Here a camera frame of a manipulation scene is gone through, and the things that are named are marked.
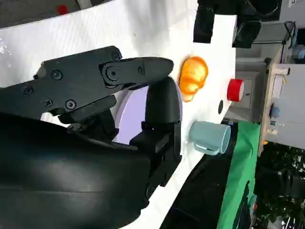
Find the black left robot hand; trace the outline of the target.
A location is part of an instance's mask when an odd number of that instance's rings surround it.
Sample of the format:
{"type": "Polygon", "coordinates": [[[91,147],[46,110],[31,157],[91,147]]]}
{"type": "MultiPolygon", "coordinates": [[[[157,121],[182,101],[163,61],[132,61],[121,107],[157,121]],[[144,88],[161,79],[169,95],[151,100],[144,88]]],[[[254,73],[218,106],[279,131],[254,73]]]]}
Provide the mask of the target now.
{"type": "Polygon", "coordinates": [[[215,15],[235,15],[232,47],[251,48],[261,29],[261,20],[249,0],[199,0],[193,42],[210,43],[215,15]]]}

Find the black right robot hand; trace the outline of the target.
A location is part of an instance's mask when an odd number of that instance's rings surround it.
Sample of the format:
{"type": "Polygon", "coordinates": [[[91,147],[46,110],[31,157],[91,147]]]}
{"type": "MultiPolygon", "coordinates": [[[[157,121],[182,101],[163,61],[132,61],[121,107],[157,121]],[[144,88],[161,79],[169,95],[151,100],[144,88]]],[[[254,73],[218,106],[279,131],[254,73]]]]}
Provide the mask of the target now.
{"type": "Polygon", "coordinates": [[[118,229],[135,221],[182,157],[180,93],[163,57],[108,46],[47,60],[0,91],[0,226],[118,229]],[[114,142],[115,93],[148,87],[141,131],[114,142]]]}

